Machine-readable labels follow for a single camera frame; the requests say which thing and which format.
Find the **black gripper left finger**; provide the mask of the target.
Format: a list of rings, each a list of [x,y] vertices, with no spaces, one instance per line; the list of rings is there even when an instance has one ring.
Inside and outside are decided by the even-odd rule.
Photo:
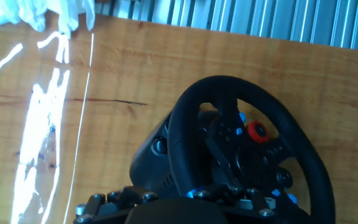
[[[108,194],[93,194],[87,203],[76,206],[73,223],[125,223],[136,206],[159,198],[155,192],[139,186],[126,186]]]

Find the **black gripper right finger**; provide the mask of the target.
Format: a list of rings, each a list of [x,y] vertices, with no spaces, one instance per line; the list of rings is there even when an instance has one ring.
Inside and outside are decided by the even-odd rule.
[[[196,188],[197,223],[290,223],[291,199],[283,187],[229,187],[203,184]]]

